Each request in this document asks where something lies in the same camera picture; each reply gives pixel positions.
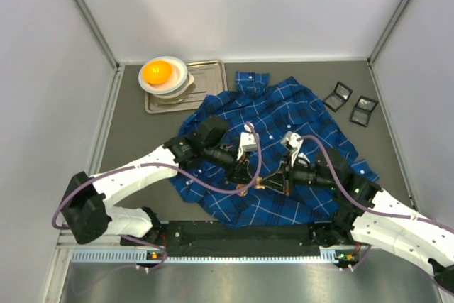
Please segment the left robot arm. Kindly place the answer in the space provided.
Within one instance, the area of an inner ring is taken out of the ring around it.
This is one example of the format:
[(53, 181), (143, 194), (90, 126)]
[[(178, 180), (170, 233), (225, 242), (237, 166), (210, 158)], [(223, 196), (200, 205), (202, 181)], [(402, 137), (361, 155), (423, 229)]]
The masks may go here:
[(105, 235), (127, 235), (153, 241), (160, 233), (160, 221), (149, 208), (125, 209), (117, 204), (140, 190), (189, 171), (202, 162), (225, 170), (227, 180), (255, 185), (257, 174), (248, 172), (246, 154), (260, 145), (251, 123), (245, 124), (238, 147), (221, 145), (228, 123), (217, 116), (203, 120), (197, 130), (176, 136), (146, 156), (110, 172), (89, 176), (85, 171), (73, 175), (60, 202), (62, 214), (80, 245)]

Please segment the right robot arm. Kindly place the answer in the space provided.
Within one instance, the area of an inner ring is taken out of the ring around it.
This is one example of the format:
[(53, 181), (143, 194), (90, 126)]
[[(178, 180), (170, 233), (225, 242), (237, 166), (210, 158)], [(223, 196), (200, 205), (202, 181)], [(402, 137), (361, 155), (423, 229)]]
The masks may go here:
[(329, 148), (309, 163), (282, 158), (258, 185), (285, 195), (297, 185), (328, 189), (338, 205), (331, 221), (314, 230), (322, 245), (358, 242), (402, 258), (453, 291), (453, 229), (406, 206), (387, 190), (353, 172), (345, 158)]

